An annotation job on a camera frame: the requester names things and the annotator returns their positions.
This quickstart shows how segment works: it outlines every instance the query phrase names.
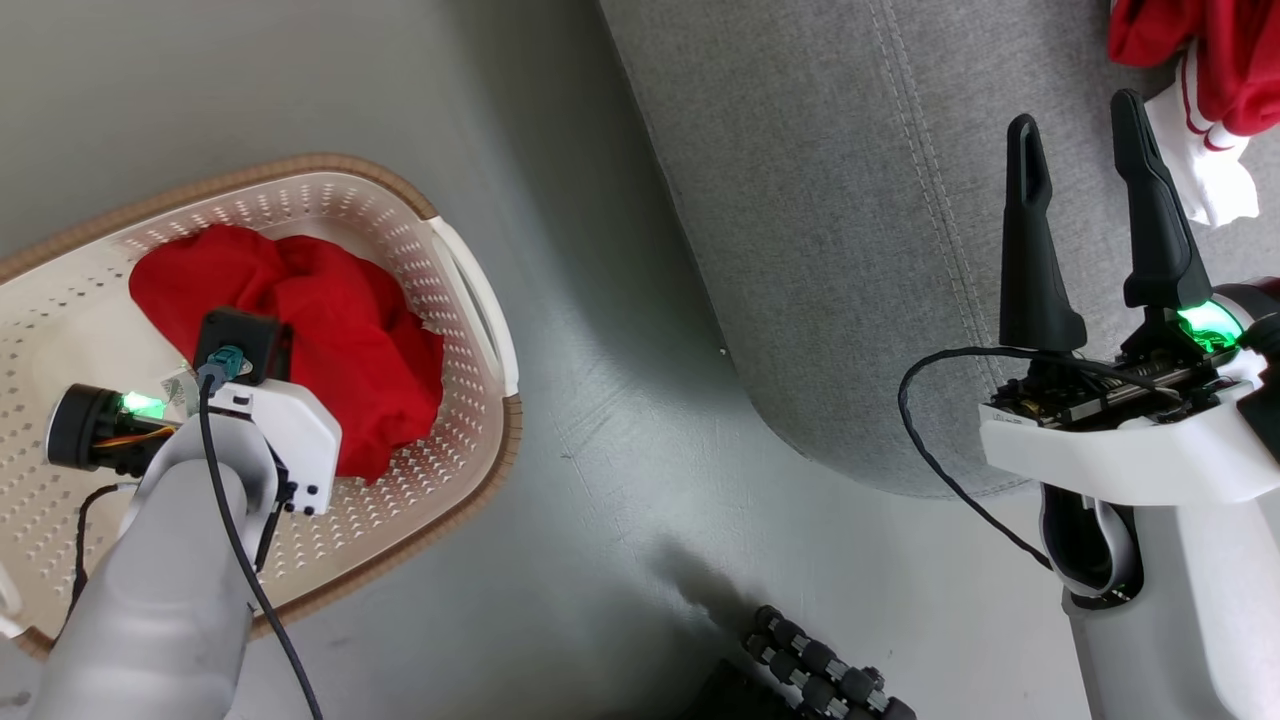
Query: basket handle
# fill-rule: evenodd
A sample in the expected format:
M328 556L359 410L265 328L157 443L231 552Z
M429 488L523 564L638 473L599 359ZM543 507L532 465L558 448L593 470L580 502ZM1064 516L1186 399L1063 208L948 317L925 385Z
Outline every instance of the basket handle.
M9 578L4 564L0 562L0 635L15 638L27 632L26 628L19 626L13 620L13 616L18 612L22 612L22 597L18 594L18 585Z
M480 269L480 263L476 261L467 243L462 241L458 231L453 229L453 225L439 215L428 220L428 224L435 231L435 236L444 242L453 264L479 305L477 310L481 315L485 336L488 336L490 348L497 356L498 382L503 384L503 396L511 397L520 392L520 366L516 363L516 343L511 340L511 328L507 327L507 316L502 313L498 296L493 292L489 278Z

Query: brown woven rim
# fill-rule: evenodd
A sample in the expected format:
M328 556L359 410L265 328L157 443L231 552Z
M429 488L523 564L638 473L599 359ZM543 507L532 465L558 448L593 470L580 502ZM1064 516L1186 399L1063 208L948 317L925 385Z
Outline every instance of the brown woven rim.
M23 252L0 260L0 282L8 282L22 273L60 258L100 237L119 232L175 208L262 182L314 172L338 172L362 177L398 195L413 208L421 219L429 220L438 215L431 202L417 188L387 168L347 155L300 155L180 187L77 225ZM489 473L485 474L485 478L471 495L451 507L448 512L435 521L419 528L413 534L369 559L366 562L348 570L340 578L335 578L307 594L282 605L276 609L280 620L285 624L301 620L325 605L347 597L374 579L403 565L404 561L425 550L426 546L468 520L493 500L507 479L507 474L511 473L511 468L516 462L516 455L520 452L524 427L524 406L520 401L520 395L503 398L502 442L498 446L498 456L489 468ZM253 629L250 637L260 638L270 632L271 628L266 623L266 619L259 616L253 619ZM14 638L14 642L27 655L40 661L46 660L49 652L54 648L52 638L37 628L28 628L26 633Z

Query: gray couch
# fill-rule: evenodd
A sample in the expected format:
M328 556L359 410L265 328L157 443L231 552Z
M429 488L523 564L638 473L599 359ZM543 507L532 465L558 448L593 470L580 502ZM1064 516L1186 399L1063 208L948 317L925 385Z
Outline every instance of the gray couch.
M1050 210L1085 351L1123 306L1128 206L1108 99L1171 70L1106 54L1107 0L602 0L689 243L755 406L792 447L896 493L948 491L901 429L904 370L998 334L1005 131L1039 122ZM1262 215L1197 232L1215 282L1280 274L1280 137L1244 155ZM913 409L980 495L978 402L1014 364L931 370Z

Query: glowing green indicator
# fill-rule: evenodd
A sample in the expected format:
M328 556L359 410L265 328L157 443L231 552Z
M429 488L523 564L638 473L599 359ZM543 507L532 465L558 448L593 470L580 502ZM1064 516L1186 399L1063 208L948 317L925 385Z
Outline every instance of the glowing green indicator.
M124 410L133 415L141 415L143 418L164 418L164 401L156 400L154 397L147 397L145 395L131 392L124 396Z
M1225 307L1210 300L1198 307L1179 310L1179 324L1206 352L1235 347L1244 328Z

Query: laundry basket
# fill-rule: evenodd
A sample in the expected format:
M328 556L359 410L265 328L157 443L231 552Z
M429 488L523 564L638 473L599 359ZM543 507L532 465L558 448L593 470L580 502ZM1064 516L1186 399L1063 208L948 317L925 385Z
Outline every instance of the laundry basket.
M404 179L340 155L308 155L175 190L0 261L0 632L47 656L70 598L76 519L114 482L45 461L44 434L70 383L160 396L182 364L133 305L129 272L151 249L210 224L310 234L378 263L444 338L444 404L431 434L376 484L339 478L328 514L280 519L262 587L285 621L369 583L466 520L506 477L521 437L511 333L475 258ZM92 574L127 493L95 503ZM270 628L257 618L255 637Z

